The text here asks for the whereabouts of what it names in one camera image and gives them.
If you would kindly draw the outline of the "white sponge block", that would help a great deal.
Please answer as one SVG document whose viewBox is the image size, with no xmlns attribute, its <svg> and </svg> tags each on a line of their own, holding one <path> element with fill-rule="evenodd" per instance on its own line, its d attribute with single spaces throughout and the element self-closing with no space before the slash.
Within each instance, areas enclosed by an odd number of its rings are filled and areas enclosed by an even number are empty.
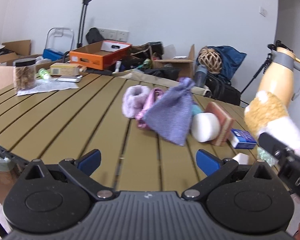
<svg viewBox="0 0 300 240">
<path fill-rule="evenodd" d="M 221 125 L 217 116 L 212 113 L 199 113 L 192 119 L 191 135 L 198 142 L 207 142 L 218 137 Z"/>
</svg>

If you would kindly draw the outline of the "orange cardboard box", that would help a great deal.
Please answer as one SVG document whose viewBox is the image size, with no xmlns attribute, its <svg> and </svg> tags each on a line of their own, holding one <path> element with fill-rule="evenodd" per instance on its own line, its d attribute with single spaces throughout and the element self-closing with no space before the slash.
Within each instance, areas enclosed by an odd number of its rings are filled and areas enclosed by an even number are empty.
<svg viewBox="0 0 300 240">
<path fill-rule="evenodd" d="M 108 69 L 125 57 L 132 45 L 104 40 L 70 51 L 70 62 L 96 70 Z"/>
</svg>

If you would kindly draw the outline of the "purple drawstring pouch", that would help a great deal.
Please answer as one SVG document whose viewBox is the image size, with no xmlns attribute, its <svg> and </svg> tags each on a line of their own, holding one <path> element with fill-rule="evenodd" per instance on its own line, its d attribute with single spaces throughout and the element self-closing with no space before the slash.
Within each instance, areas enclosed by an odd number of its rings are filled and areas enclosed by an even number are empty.
<svg viewBox="0 0 300 240">
<path fill-rule="evenodd" d="M 163 139 L 184 146 L 192 122 L 194 81 L 185 77 L 146 111 L 142 121 Z"/>
</svg>

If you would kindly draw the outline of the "pink striped sponge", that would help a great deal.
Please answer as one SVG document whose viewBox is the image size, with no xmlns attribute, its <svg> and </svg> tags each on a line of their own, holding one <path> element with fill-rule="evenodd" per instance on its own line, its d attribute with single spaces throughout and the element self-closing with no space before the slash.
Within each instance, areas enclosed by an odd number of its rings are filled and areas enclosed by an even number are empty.
<svg viewBox="0 0 300 240">
<path fill-rule="evenodd" d="M 221 126 L 218 136 L 211 141 L 211 144 L 214 146 L 223 146 L 230 137 L 234 119 L 222 106 L 215 102 L 209 102 L 205 111 L 214 114 Z"/>
</svg>

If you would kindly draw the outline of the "white and yellow plush toy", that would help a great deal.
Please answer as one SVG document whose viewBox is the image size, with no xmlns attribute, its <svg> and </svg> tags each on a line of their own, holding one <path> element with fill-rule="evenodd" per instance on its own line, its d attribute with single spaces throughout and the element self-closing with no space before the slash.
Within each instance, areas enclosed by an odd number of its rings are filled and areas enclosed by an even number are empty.
<svg viewBox="0 0 300 240">
<path fill-rule="evenodd" d="M 244 121 L 256 139 L 266 132 L 300 157 L 300 129 L 276 95 L 265 90 L 257 92 L 244 110 Z"/>
</svg>

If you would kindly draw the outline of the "cardboard box on floor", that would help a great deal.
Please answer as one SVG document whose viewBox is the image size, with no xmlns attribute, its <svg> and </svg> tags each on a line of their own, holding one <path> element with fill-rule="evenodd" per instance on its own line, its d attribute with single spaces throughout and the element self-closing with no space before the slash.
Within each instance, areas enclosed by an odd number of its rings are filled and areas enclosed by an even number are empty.
<svg viewBox="0 0 300 240">
<path fill-rule="evenodd" d="M 41 54 L 30 54 L 31 40 L 4 42 L 0 44 L 0 90 L 13 83 L 13 63 L 19 59 L 36 59 L 39 64 L 48 63 Z"/>
</svg>

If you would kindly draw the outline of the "white paper sheet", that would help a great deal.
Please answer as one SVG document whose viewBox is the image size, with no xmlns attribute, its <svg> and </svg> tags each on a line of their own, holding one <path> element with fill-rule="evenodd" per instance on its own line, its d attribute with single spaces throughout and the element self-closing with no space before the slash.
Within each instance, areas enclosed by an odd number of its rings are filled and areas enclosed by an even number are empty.
<svg viewBox="0 0 300 240">
<path fill-rule="evenodd" d="M 74 82 L 59 82 L 57 80 L 53 80 L 53 81 L 37 80 L 33 88 L 28 90 L 20 90 L 17 92 L 17 96 L 47 93 L 47 92 L 61 91 L 67 89 L 78 89 L 78 85 L 76 85 L 76 83 Z"/>
</svg>

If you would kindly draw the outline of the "light blue fluffy toy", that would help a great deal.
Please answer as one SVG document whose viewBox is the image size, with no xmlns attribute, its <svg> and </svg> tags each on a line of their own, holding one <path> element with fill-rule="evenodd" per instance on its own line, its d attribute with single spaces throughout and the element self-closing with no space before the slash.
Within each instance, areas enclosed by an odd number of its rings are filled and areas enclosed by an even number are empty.
<svg viewBox="0 0 300 240">
<path fill-rule="evenodd" d="M 191 111 L 192 111 L 192 116 L 195 116 L 203 112 L 203 110 L 196 103 L 192 105 Z"/>
</svg>

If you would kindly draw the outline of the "blue tissue pack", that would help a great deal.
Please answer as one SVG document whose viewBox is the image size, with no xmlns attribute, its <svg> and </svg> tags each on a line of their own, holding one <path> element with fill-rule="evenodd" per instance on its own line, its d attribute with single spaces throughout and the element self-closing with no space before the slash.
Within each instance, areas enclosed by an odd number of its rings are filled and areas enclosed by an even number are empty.
<svg viewBox="0 0 300 240">
<path fill-rule="evenodd" d="M 235 149 L 252 150 L 257 145 L 249 132 L 234 128 L 231 130 L 229 141 Z"/>
</svg>

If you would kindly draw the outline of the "chrome folding stool frame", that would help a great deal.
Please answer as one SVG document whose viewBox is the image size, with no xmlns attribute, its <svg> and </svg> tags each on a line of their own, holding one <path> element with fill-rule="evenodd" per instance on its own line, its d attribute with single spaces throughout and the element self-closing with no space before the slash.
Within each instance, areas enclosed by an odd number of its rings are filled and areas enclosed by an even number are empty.
<svg viewBox="0 0 300 240">
<path fill-rule="evenodd" d="M 75 44 L 75 32 L 71 28 L 54 27 L 46 35 L 44 50 L 52 49 L 57 52 L 71 51 Z"/>
</svg>

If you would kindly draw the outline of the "blue fabric bag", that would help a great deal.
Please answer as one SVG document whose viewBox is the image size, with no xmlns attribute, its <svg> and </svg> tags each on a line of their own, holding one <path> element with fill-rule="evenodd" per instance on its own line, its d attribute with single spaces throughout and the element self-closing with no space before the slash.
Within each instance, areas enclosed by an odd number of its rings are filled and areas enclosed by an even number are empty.
<svg viewBox="0 0 300 240">
<path fill-rule="evenodd" d="M 224 83 L 231 85 L 231 80 L 241 66 L 246 53 L 240 52 L 232 46 L 208 46 L 209 49 L 214 49 L 221 57 L 222 69 L 218 74 L 218 78 Z"/>
</svg>

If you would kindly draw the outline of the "cream thermos jug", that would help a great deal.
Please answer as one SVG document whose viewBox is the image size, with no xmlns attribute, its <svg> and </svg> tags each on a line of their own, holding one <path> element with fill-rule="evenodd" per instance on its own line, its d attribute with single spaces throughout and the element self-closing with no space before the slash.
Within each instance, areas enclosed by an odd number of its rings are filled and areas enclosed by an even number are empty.
<svg viewBox="0 0 300 240">
<path fill-rule="evenodd" d="M 300 88 L 294 91 L 294 70 L 300 72 L 300 59 L 289 49 L 277 46 L 272 50 L 273 60 L 260 82 L 258 92 L 266 91 L 277 96 L 288 108 L 290 103 L 300 95 Z"/>
</svg>

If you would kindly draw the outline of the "grey water bottle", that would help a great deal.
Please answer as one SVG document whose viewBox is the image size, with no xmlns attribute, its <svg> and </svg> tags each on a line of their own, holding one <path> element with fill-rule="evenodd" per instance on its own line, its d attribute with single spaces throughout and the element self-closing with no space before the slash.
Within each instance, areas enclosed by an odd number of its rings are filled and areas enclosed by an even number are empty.
<svg viewBox="0 0 300 240">
<path fill-rule="evenodd" d="M 203 88 L 207 79 L 207 68 L 205 65 L 200 64 L 194 74 L 194 81 L 197 87 Z"/>
</svg>

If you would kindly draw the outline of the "clear jar with snacks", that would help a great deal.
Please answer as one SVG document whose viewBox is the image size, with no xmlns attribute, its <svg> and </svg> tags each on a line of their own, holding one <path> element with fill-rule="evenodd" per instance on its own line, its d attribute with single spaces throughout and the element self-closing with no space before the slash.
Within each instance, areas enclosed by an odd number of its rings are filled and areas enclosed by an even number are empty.
<svg viewBox="0 0 300 240">
<path fill-rule="evenodd" d="M 36 59 L 18 59 L 13 62 L 13 84 L 16 92 L 29 90 L 36 83 Z"/>
</svg>

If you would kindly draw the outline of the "wall socket strip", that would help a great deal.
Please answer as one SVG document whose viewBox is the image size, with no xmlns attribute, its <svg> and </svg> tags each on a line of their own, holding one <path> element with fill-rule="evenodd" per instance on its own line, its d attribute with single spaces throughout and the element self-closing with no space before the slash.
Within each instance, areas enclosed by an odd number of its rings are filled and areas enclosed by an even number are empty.
<svg viewBox="0 0 300 240">
<path fill-rule="evenodd" d="M 106 29 L 106 28 L 98 28 L 98 31 L 106 40 L 113 40 L 113 41 L 120 41 L 120 42 L 128 41 L 128 35 L 129 35 L 128 31 L 113 30 L 113 29 Z"/>
</svg>

